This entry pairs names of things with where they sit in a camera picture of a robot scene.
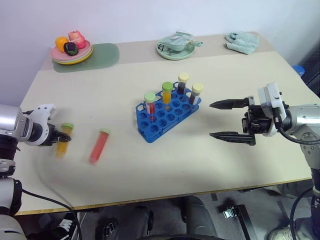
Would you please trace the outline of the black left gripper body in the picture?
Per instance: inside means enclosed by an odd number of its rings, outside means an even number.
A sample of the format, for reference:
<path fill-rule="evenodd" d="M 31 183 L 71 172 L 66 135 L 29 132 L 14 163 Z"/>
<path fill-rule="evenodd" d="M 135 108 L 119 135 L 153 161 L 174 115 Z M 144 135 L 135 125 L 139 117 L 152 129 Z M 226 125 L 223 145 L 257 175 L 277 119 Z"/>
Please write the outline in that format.
<path fill-rule="evenodd" d="M 48 123 L 48 135 L 44 141 L 44 146 L 52 146 L 60 139 L 60 132 L 56 129 L 56 126 Z"/>

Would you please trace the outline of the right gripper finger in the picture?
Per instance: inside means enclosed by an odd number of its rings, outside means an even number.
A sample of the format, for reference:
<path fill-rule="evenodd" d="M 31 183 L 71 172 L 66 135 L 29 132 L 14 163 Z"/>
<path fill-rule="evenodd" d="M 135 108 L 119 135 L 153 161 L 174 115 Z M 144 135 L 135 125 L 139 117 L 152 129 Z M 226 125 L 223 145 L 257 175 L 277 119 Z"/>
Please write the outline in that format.
<path fill-rule="evenodd" d="M 239 134 L 235 131 L 213 132 L 209 134 L 211 137 L 228 143 L 247 144 L 249 146 L 256 145 L 254 134 Z"/>
<path fill-rule="evenodd" d="M 248 96 L 243 99 L 225 99 L 211 103 L 209 107 L 219 110 L 241 109 L 255 104 L 253 96 Z"/>

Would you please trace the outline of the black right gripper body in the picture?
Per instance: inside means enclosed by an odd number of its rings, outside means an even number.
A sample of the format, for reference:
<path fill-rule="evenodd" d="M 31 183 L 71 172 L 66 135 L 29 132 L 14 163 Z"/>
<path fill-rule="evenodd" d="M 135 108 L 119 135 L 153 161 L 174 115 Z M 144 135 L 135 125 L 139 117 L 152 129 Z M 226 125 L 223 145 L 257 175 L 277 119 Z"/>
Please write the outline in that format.
<path fill-rule="evenodd" d="M 241 107 L 248 107 L 247 112 L 244 114 L 244 118 L 241 120 L 244 134 L 253 136 L 269 131 L 272 119 L 265 115 L 260 105 L 243 103 Z"/>

